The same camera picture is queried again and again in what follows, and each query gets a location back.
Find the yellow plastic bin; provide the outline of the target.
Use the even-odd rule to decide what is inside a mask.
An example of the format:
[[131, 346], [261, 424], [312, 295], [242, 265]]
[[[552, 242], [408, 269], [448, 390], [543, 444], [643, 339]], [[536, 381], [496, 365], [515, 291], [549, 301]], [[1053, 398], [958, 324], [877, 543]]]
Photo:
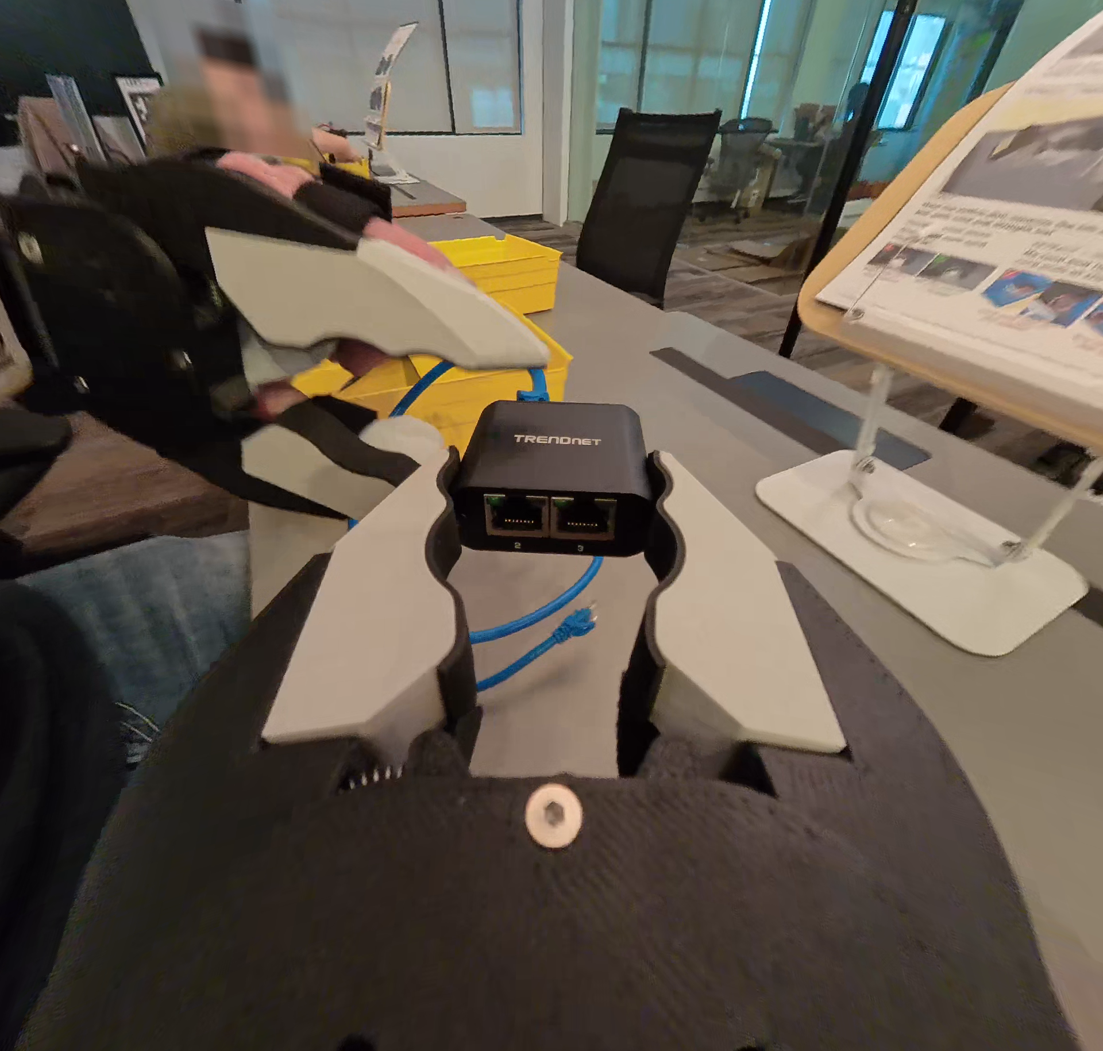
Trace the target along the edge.
[[[545, 369], [548, 395], [554, 401], [563, 400], [572, 355], [533, 322], [535, 314], [549, 311], [555, 304], [554, 287], [506, 290], [495, 298], [548, 346], [550, 360]], [[383, 417], [390, 414], [401, 396], [437, 364], [439, 358], [436, 356], [413, 355], [386, 361], [366, 376], [355, 379], [349, 369], [325, 360], [292, 378], [292, 385], [307, 396], [335, 396], [344, 401], [357, 403]], [[517, 392], [531, 392], [531, 376], [524, 369], [452, 368], [433, 380], [407, 414], [433, 423], [449, 446], [464, 452], [481, 412], [491, 403], [514, 400]]]
[[430, 243], [476, 287], [521, 315], [556, 304], [561, 253], [517, 236], [469, 237]]

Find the wooden board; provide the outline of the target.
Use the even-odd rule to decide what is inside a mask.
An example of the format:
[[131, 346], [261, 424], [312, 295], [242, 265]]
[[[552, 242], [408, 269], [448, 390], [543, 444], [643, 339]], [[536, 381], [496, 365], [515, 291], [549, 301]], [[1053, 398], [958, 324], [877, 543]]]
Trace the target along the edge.
[[844, 348], [1100, 450], [1101, 81], [1037, 69], [954, 114], [796, 308]]

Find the person's left hand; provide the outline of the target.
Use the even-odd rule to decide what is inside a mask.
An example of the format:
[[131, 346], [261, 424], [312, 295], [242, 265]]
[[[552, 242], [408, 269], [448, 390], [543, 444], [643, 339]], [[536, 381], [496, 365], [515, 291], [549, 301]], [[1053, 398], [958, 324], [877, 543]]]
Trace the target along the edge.
[[[315, 211], [324, 219], [334, 222], [346, 230], [352, 229], [354, 222], [360, 222], [364, 225], [362, 230], [366, 239], [388, 242], [425, 262], [459, 276], [459, 271], [442, 253], [413, 233], [384, 219], [367, 199], [326, 185], [300, 167], [269, 163], [260, 155], [243, 152], [226, 152], [215, 164], [224, 171], [250, 178], [283, 199], [291, 199]], [[332, 351], [332, 358], [351, 376], [360, 378], [372, 369], [379, 368], [388, 360], [388, 355], [367, 342], [338, 340], [338, 345]], [[298, 403], [303, 403], [307, 397], [295, 389], [289, 378], [283, 378], [258, 386], [254, 392], [254, 399], [255, 416], [269, 422]]]

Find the black television screen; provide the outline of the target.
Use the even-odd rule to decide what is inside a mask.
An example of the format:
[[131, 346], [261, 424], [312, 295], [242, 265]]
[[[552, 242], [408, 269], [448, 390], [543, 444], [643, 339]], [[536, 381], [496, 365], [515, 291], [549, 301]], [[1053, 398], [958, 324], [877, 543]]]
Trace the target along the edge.
[[20, 98], [73, 77], [93, 116], [127, 117], [118, 77], [153, 69], [126, 0], [1, 0], [2, 144], [17, 141]]

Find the black network switch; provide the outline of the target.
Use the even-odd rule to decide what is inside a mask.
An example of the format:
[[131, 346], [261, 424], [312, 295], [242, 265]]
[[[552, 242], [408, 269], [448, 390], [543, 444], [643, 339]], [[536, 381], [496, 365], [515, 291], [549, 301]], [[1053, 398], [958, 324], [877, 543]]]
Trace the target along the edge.
[[641, 420], [609, 403], [491, 403], [450, 496], [476, 551], [633, 557], [655, 512]]

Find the grey mesh chair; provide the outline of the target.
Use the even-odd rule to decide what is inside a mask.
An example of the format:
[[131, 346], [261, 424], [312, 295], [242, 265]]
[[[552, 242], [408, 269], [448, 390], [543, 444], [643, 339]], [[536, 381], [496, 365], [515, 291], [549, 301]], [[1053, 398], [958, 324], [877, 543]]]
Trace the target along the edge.
[[780, 152], [768, 143], [770, 119], [745, 117], [718, 129], [719, 149], [707, 168], [710, 202], [724, 203], [737, 219], [762, 210], [777, 176]]

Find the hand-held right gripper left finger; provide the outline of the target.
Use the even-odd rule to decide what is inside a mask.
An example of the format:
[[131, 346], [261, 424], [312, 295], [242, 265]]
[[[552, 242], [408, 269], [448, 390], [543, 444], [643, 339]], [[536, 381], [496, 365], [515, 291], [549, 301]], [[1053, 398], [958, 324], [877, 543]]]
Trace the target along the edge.
[[481, 726], [449, 487], [433, 455], [333, 547], [263, 730], [267, 744], [357, 738], [383, 766], [418, 737], [449, 733], [465, 763]]

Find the person's left forearm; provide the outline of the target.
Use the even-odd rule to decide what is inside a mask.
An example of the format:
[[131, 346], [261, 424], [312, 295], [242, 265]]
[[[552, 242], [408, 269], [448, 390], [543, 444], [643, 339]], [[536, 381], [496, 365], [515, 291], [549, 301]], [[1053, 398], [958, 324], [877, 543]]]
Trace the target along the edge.
[[71, 446], [73, 429], [64, 417], [1, 407], [1, 518], [6, 519]]

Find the person's blue jeans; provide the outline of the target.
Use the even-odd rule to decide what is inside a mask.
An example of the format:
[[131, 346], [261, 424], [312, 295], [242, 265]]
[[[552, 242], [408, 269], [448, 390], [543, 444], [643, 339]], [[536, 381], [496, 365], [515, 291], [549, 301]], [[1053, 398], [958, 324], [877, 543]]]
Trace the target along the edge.
[[161, 536], [7, 581], [49, 601], [111, 691], [137, 768], [251, 622], [249, 535]]

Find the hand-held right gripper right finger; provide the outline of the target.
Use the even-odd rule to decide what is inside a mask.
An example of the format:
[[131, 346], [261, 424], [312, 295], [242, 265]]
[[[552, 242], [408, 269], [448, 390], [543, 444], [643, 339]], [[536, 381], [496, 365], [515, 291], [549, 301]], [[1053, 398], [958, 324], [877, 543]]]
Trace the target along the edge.
[[847, 744], [777, 555], [670, 452], [647, 457], [656, 586], [624, 671], [615, 770], [638, 774], [658, 737], [722, 774], [743, 746], [839, 755]]

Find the printed instruction sheet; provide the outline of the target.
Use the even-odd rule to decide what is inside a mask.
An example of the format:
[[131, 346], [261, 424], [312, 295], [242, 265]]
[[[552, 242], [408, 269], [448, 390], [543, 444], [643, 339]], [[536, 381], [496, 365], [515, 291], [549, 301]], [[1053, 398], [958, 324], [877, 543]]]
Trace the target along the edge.
[[1101, 408], [1102, 23], [1026, 72], [817, 298], [863, 340]]

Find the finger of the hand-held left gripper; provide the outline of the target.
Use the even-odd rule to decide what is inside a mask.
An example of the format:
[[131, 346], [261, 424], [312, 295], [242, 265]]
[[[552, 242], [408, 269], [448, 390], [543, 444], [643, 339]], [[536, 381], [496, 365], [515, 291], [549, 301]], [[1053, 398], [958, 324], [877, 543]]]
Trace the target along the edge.
[[214, 228], [205, 237], [217, 283], [240, 311], [245, 369], [309, 369], [339, 340], [464, 369], [548, 364], [549, 347], [520, 318], [389, 242], [362, 239], [351, 251]]
[[422, 463], [421, 419], [381, 417], [338, 398], [297, 403], [240, 446], [248, 476], [356, 521]]

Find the brown wooden desk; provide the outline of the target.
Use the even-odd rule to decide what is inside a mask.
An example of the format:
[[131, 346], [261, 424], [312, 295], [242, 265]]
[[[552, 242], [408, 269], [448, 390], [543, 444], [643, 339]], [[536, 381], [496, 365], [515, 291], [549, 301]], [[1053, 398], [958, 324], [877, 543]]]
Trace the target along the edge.
[[464, 199], [420, 178], [399, 183], [386, 180], [382, 184], [390, 191], [395, 219], [465, 214]]

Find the small white desk stand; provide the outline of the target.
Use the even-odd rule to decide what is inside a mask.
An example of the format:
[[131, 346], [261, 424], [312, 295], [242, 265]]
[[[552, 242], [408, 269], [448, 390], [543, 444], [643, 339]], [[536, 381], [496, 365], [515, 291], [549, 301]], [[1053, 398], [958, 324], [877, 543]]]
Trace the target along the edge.
[[368, 109], [364, 118], [364, 141], [371, 172], [385, 184], [397, 186], [415, 185], [418, 182], [416, 176], [413, 176], [389, 154], [386, 147], [392, 72], [417, 26], [418, 22], [409, 22], [396, 28], [381, 52], [379, 63], [372, 81]]

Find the black office chair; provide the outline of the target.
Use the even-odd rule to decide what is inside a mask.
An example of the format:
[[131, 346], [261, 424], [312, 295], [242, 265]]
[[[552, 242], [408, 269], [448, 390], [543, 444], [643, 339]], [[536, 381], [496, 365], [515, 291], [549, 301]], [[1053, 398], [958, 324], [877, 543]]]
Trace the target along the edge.
[[574, 264], [663, 309], [670, 264], [722, 111], [618, 114]]

